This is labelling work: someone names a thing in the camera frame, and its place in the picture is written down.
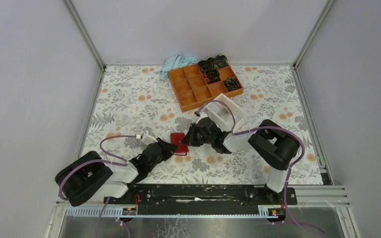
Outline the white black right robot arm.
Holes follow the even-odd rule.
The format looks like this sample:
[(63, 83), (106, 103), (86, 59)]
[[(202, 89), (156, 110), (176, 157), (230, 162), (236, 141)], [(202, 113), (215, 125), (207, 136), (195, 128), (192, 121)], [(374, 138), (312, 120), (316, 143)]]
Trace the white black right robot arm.
[(264, 196), (271, 204), (277, 204), (284, 198), (291, 168), (305, 153), (298, 136), (269, 119), (262, 121), (258, 127), (232, 133), (223, 131), (212, 119), (205, 117), (190, 125), (181, 143), (191, 147), (209, 144), (220, 154), (250, 149), (256, 151), (270, 166)]

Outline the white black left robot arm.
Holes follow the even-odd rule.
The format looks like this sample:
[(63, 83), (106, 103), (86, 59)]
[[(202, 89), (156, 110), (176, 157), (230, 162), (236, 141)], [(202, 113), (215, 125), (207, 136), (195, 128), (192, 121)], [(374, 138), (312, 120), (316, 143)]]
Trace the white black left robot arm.
[(105, 141), (122, 138), (121, 135), (103, 139), (99, 144), (101, 151), (120, 159), (121, 162), (103, 160), (96, 151), (86, 153), (55, 176), (55, 183), (59, 186), (59, 198), (68, 201), (74, 207), (84, 204), (114, 174), (109, 165), (126, 169), (126, 172), (121, 173), (127, 177), (126, 184), (136, 184), (147, 178), (156, 165), (170, 159), (179, 148), (178, 144), (172, 144), (150, 135), (137, 134), (125, 137), (141, 140), (146, 148), (138, 156), (126, 160), (103, 148)]

